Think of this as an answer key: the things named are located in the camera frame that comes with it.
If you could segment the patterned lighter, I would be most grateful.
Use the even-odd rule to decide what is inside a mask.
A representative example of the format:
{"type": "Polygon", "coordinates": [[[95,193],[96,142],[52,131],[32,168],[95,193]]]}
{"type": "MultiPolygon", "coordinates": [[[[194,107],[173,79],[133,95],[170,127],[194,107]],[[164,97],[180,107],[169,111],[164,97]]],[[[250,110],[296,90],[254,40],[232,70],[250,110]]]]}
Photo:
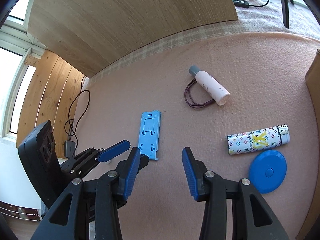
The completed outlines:
{"type": "Polygon", "coordinates": [[[287,124],[227,136],[229,155],[268,150],[289,142],[290,133],[287,124]]]}

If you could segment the pine plank panel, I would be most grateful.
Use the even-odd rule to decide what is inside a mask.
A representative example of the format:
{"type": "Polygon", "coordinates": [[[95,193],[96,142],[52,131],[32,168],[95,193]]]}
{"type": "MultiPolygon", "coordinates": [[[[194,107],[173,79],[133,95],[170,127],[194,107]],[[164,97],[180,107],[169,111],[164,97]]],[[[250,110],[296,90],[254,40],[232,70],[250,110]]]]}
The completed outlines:
{"type": "Polygon", "coordinates": [[[80,93],[84,75],[49,50],[39,60],[28,56],[25,62],[36,70],[20,113],[16,146],[34,127],[50,120],[56,154],[64,158],[64,144],[68,138],[65,123],[74,117],[77,104],[75,97],[80,93]]]}

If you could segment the pink small bottle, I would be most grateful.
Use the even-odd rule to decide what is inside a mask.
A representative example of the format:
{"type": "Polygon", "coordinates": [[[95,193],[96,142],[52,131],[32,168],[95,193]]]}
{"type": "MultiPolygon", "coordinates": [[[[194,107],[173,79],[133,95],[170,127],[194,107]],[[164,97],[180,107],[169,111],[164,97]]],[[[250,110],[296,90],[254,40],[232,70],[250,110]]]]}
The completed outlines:
{"type": "Polygon", "coordinates": [[[184,99],[187,105],[191,108],[200,109],[209,106],[212,103],[223,106],[230,99],[231,95],[229,91],[217,82],[209,73],[204,70],[200,70],[197,66],[191,66],[189,68],[189,73],[194,77],[194,79],[187,85],[184,91],[184,99]],[[191,87],[195,85],[195,83],[198,83],[212,97],[212,99],[205,103],[196,103],[190,93],[191,87]]]}

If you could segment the black inline remote control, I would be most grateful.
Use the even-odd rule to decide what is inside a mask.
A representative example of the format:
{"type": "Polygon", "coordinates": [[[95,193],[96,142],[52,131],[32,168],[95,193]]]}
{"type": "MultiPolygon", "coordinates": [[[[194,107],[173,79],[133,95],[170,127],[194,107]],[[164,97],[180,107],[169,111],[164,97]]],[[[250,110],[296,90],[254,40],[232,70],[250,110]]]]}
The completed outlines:
{"type": "Polygon", "coordinates": [[[249,3],[247,1],[233,0],[233,3],[236,7],[249,8],[249,3]]]}

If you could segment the light blue phone stand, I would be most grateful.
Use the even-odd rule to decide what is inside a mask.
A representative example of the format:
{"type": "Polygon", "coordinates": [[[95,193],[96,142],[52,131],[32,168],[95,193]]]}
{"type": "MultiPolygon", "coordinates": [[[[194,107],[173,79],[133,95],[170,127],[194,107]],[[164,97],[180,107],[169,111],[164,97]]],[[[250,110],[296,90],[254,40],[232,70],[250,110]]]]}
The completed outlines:
{"type": "Polygon", "coordinates": [[[161,123],[159,110],[144,112],[141,116],[138,148],[141,154],[147,155],[150,160],[158,160],[158,142],[161,123]]]}

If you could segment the blue round tape measure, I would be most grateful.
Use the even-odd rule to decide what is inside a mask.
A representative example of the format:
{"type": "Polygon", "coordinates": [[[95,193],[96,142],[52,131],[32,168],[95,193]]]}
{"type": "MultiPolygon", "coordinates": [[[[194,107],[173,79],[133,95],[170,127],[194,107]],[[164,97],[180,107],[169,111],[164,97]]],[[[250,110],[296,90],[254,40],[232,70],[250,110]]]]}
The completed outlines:
{"type": "Polygon", "coordinates": [[[264,151],[252,161],[248,177],[261,193],[276,190],[284,181],[287,173],[285,157],[276,150],[264,151]]]}

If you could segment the large light wood board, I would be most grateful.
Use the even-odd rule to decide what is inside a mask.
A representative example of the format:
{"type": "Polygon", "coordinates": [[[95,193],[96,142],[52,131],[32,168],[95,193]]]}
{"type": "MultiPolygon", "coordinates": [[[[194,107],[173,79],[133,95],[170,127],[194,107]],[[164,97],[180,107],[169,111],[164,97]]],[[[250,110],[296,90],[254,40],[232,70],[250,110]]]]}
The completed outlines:
{"type": "Polygon", "coordinates": [[[28,32],[92,77],[161,38],[237,18],[232,0],[34,0],[28,32]]]}

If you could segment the pink fleece blanket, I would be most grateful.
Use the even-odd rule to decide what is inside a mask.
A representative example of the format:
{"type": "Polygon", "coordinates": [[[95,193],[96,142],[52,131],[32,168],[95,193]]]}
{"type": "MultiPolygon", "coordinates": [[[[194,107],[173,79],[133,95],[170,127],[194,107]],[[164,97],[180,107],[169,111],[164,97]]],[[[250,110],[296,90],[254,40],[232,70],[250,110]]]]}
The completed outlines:
{"type": "Polygon", "coordinates": [[[137,145],[140,116],[159,110],[158,160],[136,178],[119,210],[124,239],[198,239],[204,204],[190,195],[182,150],[190,147],[208,169],[238,181],[255,154],[228,154],[227,135],[287,124],[291,140],[279,148],[287,161],[283,183],[265,199],[290,239],[308,213],[318,174],[319,142],[304,76],[319,48],[319,24],[300,5],[237,10],[238,20],[180,33],[132,53],[87,81],[75,116],[78,151],[121,140],[137,145]],[[231,95],[223,106],[195,109],[184,91],[191,66],[209,73],[231,95]]]}

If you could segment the black power adapter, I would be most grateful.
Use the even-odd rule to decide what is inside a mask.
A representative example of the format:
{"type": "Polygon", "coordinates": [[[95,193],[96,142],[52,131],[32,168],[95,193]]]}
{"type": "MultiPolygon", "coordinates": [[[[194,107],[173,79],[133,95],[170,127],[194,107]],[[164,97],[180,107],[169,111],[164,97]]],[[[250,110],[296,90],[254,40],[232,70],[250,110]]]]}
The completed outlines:
{"type": "Polygon", "coordinates": [[[75,152],[76,143],[74,141],[66,140],[64,143],[64,156],[72,158],[75,152]]]}

